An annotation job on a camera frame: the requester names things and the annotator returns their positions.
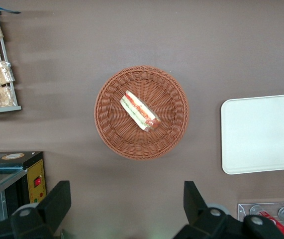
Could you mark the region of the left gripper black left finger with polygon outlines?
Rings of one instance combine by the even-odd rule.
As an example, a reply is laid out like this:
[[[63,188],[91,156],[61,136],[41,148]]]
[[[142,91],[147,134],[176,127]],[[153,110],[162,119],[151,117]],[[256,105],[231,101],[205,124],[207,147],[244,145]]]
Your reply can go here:
[[[71,207],[69,181],[60,181],[37,204],[19,208],[10,218],[15,239],[53,239]]]

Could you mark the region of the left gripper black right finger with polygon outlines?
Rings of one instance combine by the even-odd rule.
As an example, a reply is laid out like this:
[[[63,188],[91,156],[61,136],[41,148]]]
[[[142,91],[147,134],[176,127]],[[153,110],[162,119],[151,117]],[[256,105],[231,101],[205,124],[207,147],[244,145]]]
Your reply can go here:
[[[188,220],[175,239],[242,239],[242,223],[216,207],[208,207],[193,181],[184,182]]]

